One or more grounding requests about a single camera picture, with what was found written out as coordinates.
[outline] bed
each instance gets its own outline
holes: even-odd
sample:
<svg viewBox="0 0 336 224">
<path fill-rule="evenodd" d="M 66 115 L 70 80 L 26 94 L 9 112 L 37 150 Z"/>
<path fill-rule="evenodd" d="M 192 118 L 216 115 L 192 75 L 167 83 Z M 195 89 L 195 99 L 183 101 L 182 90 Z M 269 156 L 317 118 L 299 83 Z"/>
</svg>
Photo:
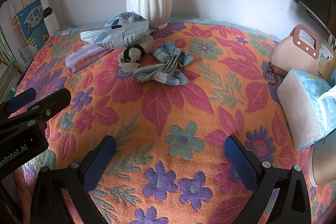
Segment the bed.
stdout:
<svg viewBox="0 0 336 224">
<path fill-rule="evenodd" d="M 72 102 L 48 122 L 48 150 L 22 166 L 30 191 L 42 166 L 65 168 L 111 135 L 117 153 L 90 192 L 108 223 L 231 224 L 251 196 L 223 153 L 225 138 L 236 135 L 261 161 L 302 167 L 312 223 L 323 223 L 335 206 L 335 182 L 311 186 L 309 148 L 295 151 L 276 87 L 263 76 L 279 40 L 196 19 L 174 19 L 152 36 L 154 47 L 175 41 L 195 57 L 182 69 L 187 85 L 137 83 L 120 68 L 120 51 L 70 75 L 65 57 L 85 44 L 79 31 L 51 37 L 41 49 L 18 93 L 33 87 L 39 100 L 65 87 Z M 140 65 L 156 63 L 147 55 Z M 267 221 L 276 196 L 275 190 L 259 223 Z"/>
</svg>

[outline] wet wipes pack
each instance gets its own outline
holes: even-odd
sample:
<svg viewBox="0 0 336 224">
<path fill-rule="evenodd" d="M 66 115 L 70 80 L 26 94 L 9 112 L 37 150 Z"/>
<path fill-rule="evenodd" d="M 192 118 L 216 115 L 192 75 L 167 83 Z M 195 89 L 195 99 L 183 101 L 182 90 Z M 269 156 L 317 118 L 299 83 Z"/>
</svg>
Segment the wet wipes pack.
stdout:
<svg viewBox="0 0 336 224">
<path fill-rule="evenodd" d="M 65 59 L 65 65 L 67 66 L 69 73 L 75 73 L 110 51 L 111 49 L 109 48 L 87 44 L 68 55 Z"/>
<path fill-rule="evenodd" d="M 125 50 L 149 30 L 149 21 L 134 12 L 115 16 L 103 28 L 81 33 L 81 40 L 103 48 Z"/>
<path fill-rule="evenodd" d="M 328 83 L 292 69 L 277 90 L 296 150 L 304 149 L 336 128 L 336 97 Z"/>
</svg>

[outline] tissue pack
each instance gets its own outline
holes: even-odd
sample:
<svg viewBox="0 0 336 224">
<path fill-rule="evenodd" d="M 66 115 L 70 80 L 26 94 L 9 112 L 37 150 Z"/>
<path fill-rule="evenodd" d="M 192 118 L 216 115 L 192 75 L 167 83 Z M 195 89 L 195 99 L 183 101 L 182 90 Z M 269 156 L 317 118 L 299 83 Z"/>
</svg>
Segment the tissue pack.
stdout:
<svg viewBox="0 0 336 224">
<path fill-rule="evenodd" d="M 325 80 L 296 69 L 278 87 L 295 150 L 312 145 L 336 128 L 336 102 L 331 97 L 319 99 L 330 88 Z"/>
<path fill-rule="evenodd" d="M 110 52 L 109 48 L 87 44 L 78 48 L 65 59 L 69 73 L 75 73 Z"/>
</svg>

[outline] blue gripper pad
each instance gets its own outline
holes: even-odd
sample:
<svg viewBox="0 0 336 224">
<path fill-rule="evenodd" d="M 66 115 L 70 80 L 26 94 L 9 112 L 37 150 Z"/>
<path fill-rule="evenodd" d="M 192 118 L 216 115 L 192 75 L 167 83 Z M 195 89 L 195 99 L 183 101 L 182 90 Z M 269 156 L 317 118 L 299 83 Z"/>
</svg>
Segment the blue gripper pad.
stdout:
<svg viewBox="0 0 336 224">
<path fill-rule="evenodd" d="M 15 113 L 36 98 L 36 90 L 30 88 L 12 98 L 6 107 L 8 113 Z"/>
<path fill-rule="evenodd" d="M 113 137 L 105 136 L 97 148 L 90 151 L 85 157 L 92 157 L 88 167 L 84 171 L 83 189 L 85 193 L 94 190 L 101 179 L 106 167 L 116 152 L 116 142 Z"/>
<path fill-rule="evenodd" d="M 245 188 L 254 193 L 258 188 L 258 174 L 256 170 L 231 137 L 226 138 L 224 150 Z"/>
</svg>

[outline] pink handbag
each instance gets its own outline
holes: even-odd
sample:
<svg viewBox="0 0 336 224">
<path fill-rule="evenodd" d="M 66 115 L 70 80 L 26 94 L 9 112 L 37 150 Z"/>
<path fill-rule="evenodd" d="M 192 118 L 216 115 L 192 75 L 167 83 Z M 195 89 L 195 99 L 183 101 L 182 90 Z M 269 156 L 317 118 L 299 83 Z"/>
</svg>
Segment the pink handbag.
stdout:
<svg viewBox="0 0 336 224">
<path fill-rule="evenodd" d="M 314 45 L 310 44 L 306 38 L 299 37 L 300 30 L 304 30 L 314 39 Z M 266 72 L 274 78 L 276 78 L 274 74 L 285 77 L 291 69 L 317 75 L 319 49 L 320 43 L 317 36 L 305 26 L 297 25 L 289 37 L 281 40 L 274 49 L 269 62 L 269 71 Z M 272 85 L 278 84 L 277 80 L 269 81 L 267 78 L 266 80 Z"/>
</svg>

